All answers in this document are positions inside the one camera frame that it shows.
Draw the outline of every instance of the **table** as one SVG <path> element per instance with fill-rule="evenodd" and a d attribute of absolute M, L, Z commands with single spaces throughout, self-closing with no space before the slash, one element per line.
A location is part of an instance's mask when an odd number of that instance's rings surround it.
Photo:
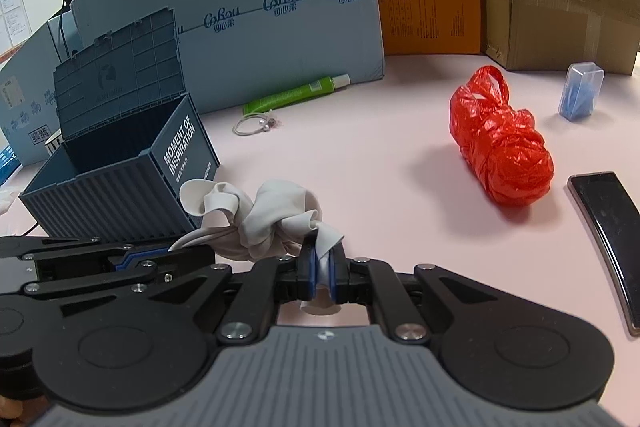
<path fill-rule="evenodd" d="M 279 109 L 282 125 L 257 136 L 231 133 L 238 108 L 205 115 L 222 162 L 216 180 L 251 196 L 269 178 L 291 180 L 318 195 L 324 220 L 345 234 L 348 257 L 383 259 L 405 272 L 438 264 L 586 319 L 615 350 L 602 406 L 623 424 L 640 425 L 640 340 L 626 332 L 606 266 L 566 188 L 571 174 L 614 170 L 640 203 L 640 62 L 631 77 L 605 77 L 597 110 L 584 123 L 558 115 L 563 73 L 506 73 L 511 104 L 536 117 L 556 165 L 550 193 L 520 210 L 487 200 L 449 136 L 450 96 L 490 63 L 480 56 L 389 57 L 384 80 Z M 24 187 L 36 170 L 24 168 L 8 183 Z M 22 233 L 33 223 L 16 201 L 0 217 L 0 233 Z M 280 322 L 367 318 L 358 305 L 312 317 L 290 303 Z"/>

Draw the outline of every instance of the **black phone screen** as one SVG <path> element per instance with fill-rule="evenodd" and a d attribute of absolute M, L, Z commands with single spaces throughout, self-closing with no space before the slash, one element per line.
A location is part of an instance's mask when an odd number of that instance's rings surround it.
<path fill-rule="evenodd" d="M 640 335 L 640 214 L 613 172 L 569 178 L 620 298 L 629 331 Z"/>

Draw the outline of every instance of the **blue package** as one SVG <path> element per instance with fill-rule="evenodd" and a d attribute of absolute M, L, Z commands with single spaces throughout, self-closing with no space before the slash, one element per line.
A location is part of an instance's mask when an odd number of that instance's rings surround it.
<path fill-rule="evenodd" d="M 0 185 L 9 179 L 20 166 L 20 160 L 15 155 L 10 145 L 0 151 Z"/>
<path fill-rule="evenodd" d="M 558 113 L 569 121 L 591 116 L 602 87 L 604 71 L 594 62 L 569 66 Z"/>

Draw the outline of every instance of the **open box lid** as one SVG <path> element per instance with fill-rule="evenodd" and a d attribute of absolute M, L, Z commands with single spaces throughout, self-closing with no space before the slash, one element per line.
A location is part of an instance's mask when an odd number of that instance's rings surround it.
<path fill-rule="evenodd" d="M 174 11 L 95 39 L 53 74 L 65 141 L 184 93 Z"/>

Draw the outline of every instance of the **tube white cap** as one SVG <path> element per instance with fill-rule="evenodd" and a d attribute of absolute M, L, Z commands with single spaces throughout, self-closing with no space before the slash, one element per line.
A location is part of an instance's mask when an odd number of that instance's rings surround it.
<path fill-rule="evenodd" d="M 334 89 L 340 89 L 341 87 L 347 87 L 351 84 L 351 79 L 348 74 L 339 74 L 338 76 L 334 76 L 331 82 L 334 84 Z"/>

